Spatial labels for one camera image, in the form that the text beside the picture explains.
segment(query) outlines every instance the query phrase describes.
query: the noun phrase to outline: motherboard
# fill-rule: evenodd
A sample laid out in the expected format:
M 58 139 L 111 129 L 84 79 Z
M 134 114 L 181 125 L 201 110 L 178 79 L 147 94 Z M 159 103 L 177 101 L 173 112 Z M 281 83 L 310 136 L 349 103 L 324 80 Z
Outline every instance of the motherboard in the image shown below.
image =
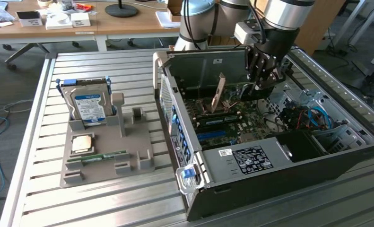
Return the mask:
M 257 107 L 258 101 L 239 100 L 242 87 L 242 84 L 225 87 L 215 109 L 215 97 L 185 99 L 203 150 L 261 140 L 278 131 L 277 125 L 269 127 L 265 121 L 266 113 L 261 113 Z

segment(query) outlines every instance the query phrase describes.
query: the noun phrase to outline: chair wheel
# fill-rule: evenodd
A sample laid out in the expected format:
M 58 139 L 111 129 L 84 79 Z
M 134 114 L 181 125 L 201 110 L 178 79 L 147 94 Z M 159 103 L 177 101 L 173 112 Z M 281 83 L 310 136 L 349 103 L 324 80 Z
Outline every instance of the chair wheel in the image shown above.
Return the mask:
M 12 47 L 11 47 L 11 45 L 4 44 L 4 45 L 3 45 L 3 49 L 7 50 L 7 51 L 11 51 L 11 50 L 12 50 Z
M 6 66 L 7 66 L 7 68 L 8 68 L 10 70 L 12 70 L 12 71 L 15 71 L 15 70 L 18 69 L 18 66 L 16 66 L 16 65 L 7 64 Z
M 79 48 L 80 47 L 80 44 L 78 42 L 72 42 L 72 46 Z

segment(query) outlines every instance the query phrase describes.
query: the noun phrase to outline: power supply label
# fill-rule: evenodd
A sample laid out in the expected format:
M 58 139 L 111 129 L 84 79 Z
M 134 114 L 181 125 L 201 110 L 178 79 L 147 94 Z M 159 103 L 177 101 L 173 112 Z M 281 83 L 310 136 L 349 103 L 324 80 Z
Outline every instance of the power supply label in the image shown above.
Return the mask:
M 265 169 L 273 168 L 267 155 L 261 146 L 234 150 L 233 156 L 237 159 L 239 169 L 243 174 L 251 174 Z

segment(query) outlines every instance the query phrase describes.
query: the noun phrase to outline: side panel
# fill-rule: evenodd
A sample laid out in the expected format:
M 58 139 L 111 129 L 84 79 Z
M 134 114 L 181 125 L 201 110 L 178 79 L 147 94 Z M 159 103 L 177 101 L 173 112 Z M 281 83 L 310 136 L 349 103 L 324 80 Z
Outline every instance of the side panel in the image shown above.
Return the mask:
M 189 208 L 187 220 L 198 220 L 322 183 L 326 180 L 333 180 L 358 162 L 373 156 L 374 149 L 361 149 L 305 165 L 202 190 L 197 193 L 193 205 Z

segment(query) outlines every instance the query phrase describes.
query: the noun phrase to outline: red cable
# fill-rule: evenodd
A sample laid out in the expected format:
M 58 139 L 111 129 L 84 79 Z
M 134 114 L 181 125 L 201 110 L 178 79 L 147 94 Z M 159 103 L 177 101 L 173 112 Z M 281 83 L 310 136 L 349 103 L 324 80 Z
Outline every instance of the red cable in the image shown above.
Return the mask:
M 300 118 L 298 118 L 298 125 L 297 125 L 296 129 L 298 129 L 298 128 L 300 128 L 301 118 L 302 118 L 302 113 L 304 113 L 304 111 L 305 111 L 305 110 L 302 110 L 302 111 L 301 111 Z

